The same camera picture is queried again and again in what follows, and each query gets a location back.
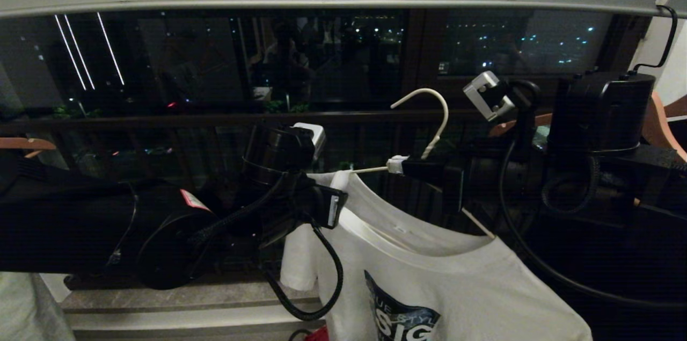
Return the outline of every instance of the t-shirt sleeve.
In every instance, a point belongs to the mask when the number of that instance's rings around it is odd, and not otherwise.
[[[317,280],[317,237],[309,224],[287,235],[282,258],[282,284],[296,290],[310,290]]]

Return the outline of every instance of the white wall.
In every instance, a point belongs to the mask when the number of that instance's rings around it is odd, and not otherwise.
[[[645,39],[640,41],[637,47],[630,69],[637,63],[658,63],[668,39],[670,23],[670,18],[651,20]],[[640,68],[643,74],[655,75],[655,90],[658,91],[663,105],[687,96],[687,30],[684,29],[684,24],[685,20],[678,20],[675,42],[665,65],[660,69]]]

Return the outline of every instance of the glass window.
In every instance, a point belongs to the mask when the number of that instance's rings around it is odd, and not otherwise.
[[[0,119],[386,107],[400,95],[406,17],[301,9],[0,20]]]
[[[571,74],[592,69],[610,13],[527,9],[453,9],[439,75]]]

